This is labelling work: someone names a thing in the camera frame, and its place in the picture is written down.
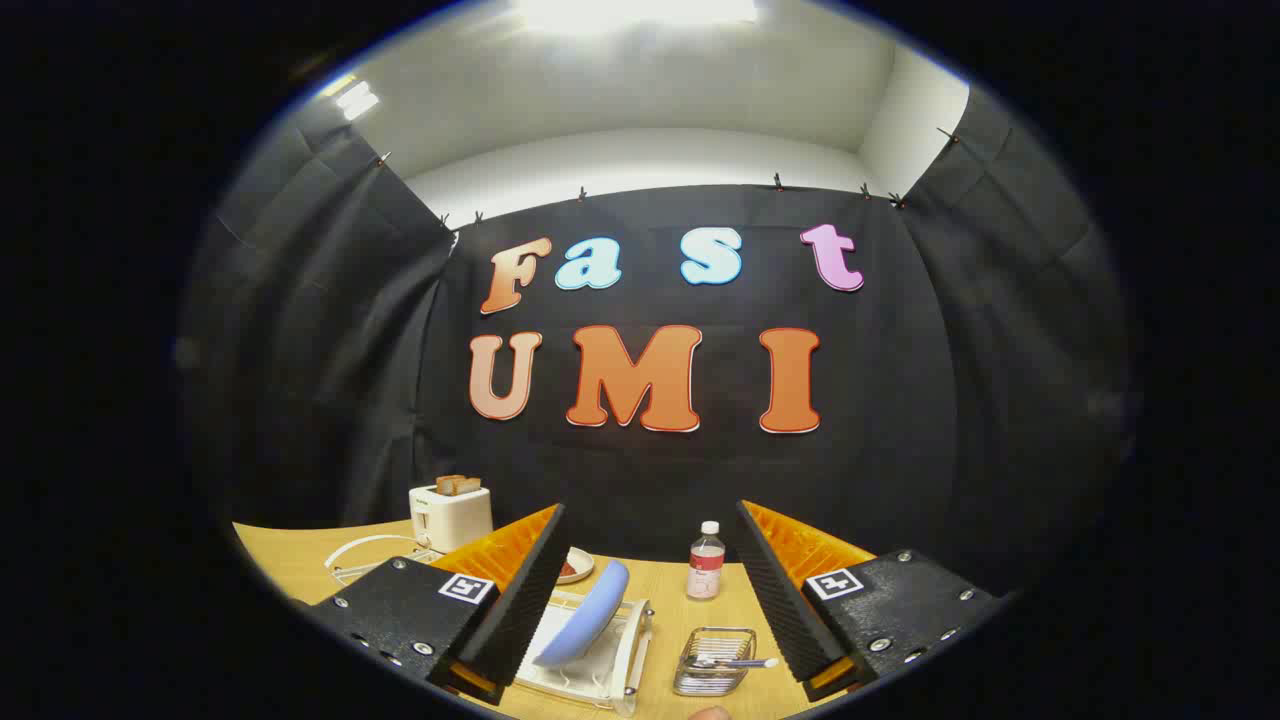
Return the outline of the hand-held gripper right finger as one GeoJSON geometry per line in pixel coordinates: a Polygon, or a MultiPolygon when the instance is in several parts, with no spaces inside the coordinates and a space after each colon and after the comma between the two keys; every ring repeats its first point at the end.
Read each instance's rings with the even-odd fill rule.
{"type": "Polygon", "coordinates": [[[812,702],[911,670],[1009,603],[918,550],[873,555],[759,503],[736,511],[739,559],[812,702]]]}

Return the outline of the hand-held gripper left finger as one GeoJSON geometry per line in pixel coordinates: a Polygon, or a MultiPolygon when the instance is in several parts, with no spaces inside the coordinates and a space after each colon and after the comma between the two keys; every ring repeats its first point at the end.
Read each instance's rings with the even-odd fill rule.
{"type": "Polygon", "coordinates": [[[498,705],[570,550],[553,503],[435,561],[392,556],[296,606],[338,644],[415,685],[498,705]]]}

